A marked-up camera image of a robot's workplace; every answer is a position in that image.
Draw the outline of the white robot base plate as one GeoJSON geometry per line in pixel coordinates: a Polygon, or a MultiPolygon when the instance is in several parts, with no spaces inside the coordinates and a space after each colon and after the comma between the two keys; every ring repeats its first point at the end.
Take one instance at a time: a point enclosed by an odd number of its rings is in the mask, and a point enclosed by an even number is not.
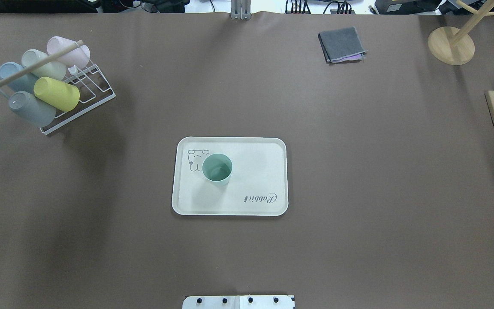
{"type": "Polygon", "coordinates": [[[190,296],[183,309],[295,309],[295,298],[289,295],[218,295],[190,296]]]}

